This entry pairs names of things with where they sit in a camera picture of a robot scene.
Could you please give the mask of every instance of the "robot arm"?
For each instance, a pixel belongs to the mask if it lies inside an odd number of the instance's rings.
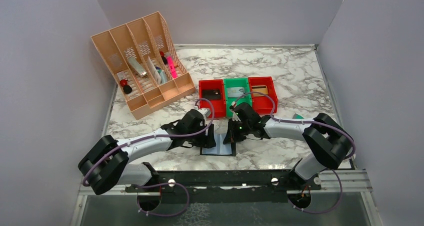
[[[315,118],[277,121],[270,115],[260,117],[248,103],[240,103],[233,107],[233,110],[238,120],[228,121],[228,132],[224,143],[240,142],[246,139],[246,135],[253,134],[261,139],[288,138],[305,141],[308,144],[312,153],[302,159],[290,172],[290,177],[296,184],[306,183],[326,168],[337,169],[352,149],[347,137],[329,127],[345,131],[323,113]]]
[[[205,120],[210,113],[207,108],[191,109],[181,120],[134,138],[115,140],[110,135],[104,136],[79,162],[78,168],[95,194],[105,193],[117,184],[137,182],[145,185],[155,172],[150,164],[127,164],[154,152],[183,146],[185,142],[192,146],[215,147],[213,124],[207,134],[206,131],[199,133],[207,127]]]

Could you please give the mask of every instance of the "pink marker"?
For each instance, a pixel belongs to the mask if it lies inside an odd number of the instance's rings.
[[[174,62],[172,61],[172,57],[167,57],[166,60],[168,61],[169,70],[171,72],[172,77],[177,78],[177,72],[175,71]]]

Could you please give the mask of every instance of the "dark glass floor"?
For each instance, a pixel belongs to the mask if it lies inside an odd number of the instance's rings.
[[[324,210],[337,200],[338,193],[314,193],[310,210]],[[182,204],[164,204],[159,213],[179,211]],[[289,203],[193,203],[176,217],[157,217],[138,213],[135,195],[89,196],[82,225],[370,225],[359,192],[343,194],[337,209],[326,214],[299,212]]]

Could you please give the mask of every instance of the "green storage bin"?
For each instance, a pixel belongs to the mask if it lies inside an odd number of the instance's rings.
[[[230,110],[231,103],[237,99],[237,97],[228,97],[227,95],[227,88],[229,87],[244,87],[245,92],[250,92],[249,87],[249,81],[247,77],[244,78],[230,78],[230,79],[224,79],[224,90],[225,90],[225,101],[226,101],[226,116],[227,117],[233,117],[233,113]],[[244,98],[240,98],[240,100],[237,101],[237,104],[240,104],[242,102],[247,102],[250,105],[252,105],[252,95],[246,95]]]

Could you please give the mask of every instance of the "card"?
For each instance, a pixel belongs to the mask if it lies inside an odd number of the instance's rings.
[[[219,89],[203,89],[201,91],[201,96],[208,100],[220,100],[221,92]]]
[[[245,93],[244,87],[229,87],[226,89],[228,97],[239,97]]]
[[[254,92],[262,92],[264,94],[268,95],[268,87],[267,86],[252,86],[252,91]],[[253,93],[254,97],[263,97],[263,95],[259,94],[259,93]]]

